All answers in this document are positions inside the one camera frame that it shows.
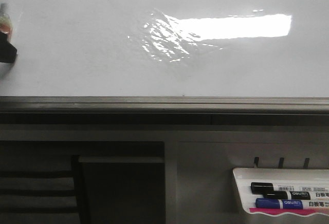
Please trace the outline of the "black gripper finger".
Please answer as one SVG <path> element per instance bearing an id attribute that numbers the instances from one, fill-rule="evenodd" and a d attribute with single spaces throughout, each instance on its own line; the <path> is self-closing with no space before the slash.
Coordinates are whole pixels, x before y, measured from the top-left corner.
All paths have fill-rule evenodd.
<path id="1" fill-rule="evenodd" d="M 0 62 L 14 63 L 17 55 L 17 49 L 8 41 L 8 35 L 0 32 Z"/>

